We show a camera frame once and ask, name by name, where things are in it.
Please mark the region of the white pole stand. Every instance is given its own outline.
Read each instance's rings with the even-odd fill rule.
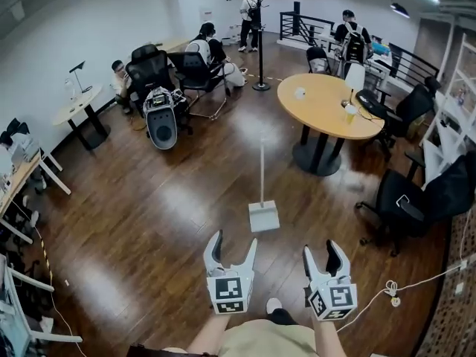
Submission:
[[[264,202],[265,190],[265,149],[264,139],[261,137],[261,201],[249,204],[251,232],[277,230],[280,228],[280,219],[274,201]]]

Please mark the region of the wall socket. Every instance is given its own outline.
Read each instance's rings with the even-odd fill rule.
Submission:
[[[455,295],[461,294],[461,292],[463,292],[463,288],[464,288],[464,283],[463,283],[463,282],[459,283],[459,284],[456,286],[456,289],[454,290],[454,294],[455,294]]]

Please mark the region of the bag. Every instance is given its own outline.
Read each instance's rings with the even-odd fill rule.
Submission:
[[[344,40],[344,47],[342,50],[342,56],[345,62],[356,62],[361,65],[367,59],[367,47],[365,46],[364,36],[362,31],[364,28],[357,25],[357,29],[353,30],[349,22],[345,23],[347,28],[347,35]]]

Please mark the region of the white robot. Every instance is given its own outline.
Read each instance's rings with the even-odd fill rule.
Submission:
[[[203,253],[211,302],[217,315],[244,313],[248,311],[253,291],[253,264],[258,241],[253,240],[243,264],[230,268],[224,268],[220,263],[222,241],[223,231],[220,230],[211,237]]]
[[[350,263],[337,243],[327,240],[326,272],[319,271],[309,248],[304,246],[304,271],[309,279],[306,306],[311,306],[318,321],[346,318],[357,308],[357,286],[350,282]]]

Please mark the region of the white cable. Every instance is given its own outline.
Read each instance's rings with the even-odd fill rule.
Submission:
[[[12,203],[15,204],[15,206],[23,213],[23,215],[25,216],[25,218],[31,223],[31,218],[28,217],[26,215],[26,213],[16,204],[16,202],[12,201]],[[38,228],[36,226],[34,226],[34,229],[36,230],[36,233],[38,234],[38,237],[40,237],[40,239],[42,239],[42,236],[41,234],[39,233],[38,231]],[[51,278],[50,279],[50,286],[53,285],[53,279]],[[69,333],[71,334],[71,336],[73,336],[73,331],[71,330],[71,327],[69,326],[68,322],[65,320],[65,318],[61,315],[60,311],[58,311],[57,309],[57,306],[55,305],[54,303],[54,299],[53,299],[53,292],[51,292],[51,302],[53,303],[53,308],[54,310],[56,311],[56,313],[61,317],[61,319],[65,322],[66,326],[68,327],[69,329]],[[80,348],[80,345],[75,342],[76,346],[77,346],[77,349],[80,351],[80,353],[84,356],[84,357],[88,357],[86,354],[84,354],[84,352],[81,350]]]
[[[469,217],[471,216],[471,209],[469,209],[468,211],[468,215],[466,216],[466,224],[464,226],[464,229],[463,229],[463,237],[461,238],[461,244],[460,244],[460,262],[462,263],[463,262],[463,244],[464,244],[464,239],[465,239],[465,236],[466,236],[466,229],[468,227],[468,223],[469,223]],[[450,268],[449,270],[446,270],[445,272],[442,272],[441,274],[438,274],[434,277],[430,277],[429,279],[426,279],[426,280],[422,280],[421,282],[418,282],[418,283],[414,283],[414,284],[409,284],[408,286],[405,286],[405,287],[402,287],[401,289],[398,288],[397,284],[395,281],[393,280],[389,280],[386,282],[385,284],[385,288],[380,290],[377,295],[375,295],[373,297],[373,299],[368,303],[368,305],[363,309],[361,310],[358,315],[356,316],[356,318],[354,318],[351,322],[345,324],[342,328],[340,328],[337,332],[340,332],[342,331],[343,329],[347,328],[350,324],[354,324],[358,318],[360,318],[360,315],[362,313],[364,313],[365,311],[367,311],[370,307],[370,305],[374,302],[374,300],[382,293],[384,292],[385,294],[389,295],[392,297],[391,299],[391,303],[392,303],[392,306],[394,307],[398,307],[401,303],[401,300],[400,298],[396,295],[397,292],[400,292],[400,291],[404,291],[406,289],[409,289],[409,288],[412,288],[412,287],[416,287],[416,286],[419,286],[420,284],[424,284],[424,283],[427,283],[427,282],[430,282],[434,279],[437,279],[438,277],[442,277],[443,275],[446,275],[452,271],[455,271],[455,270],[458,270],[461,268],[461,263],[458,265],[458,266],[455,266],[453,268]]]

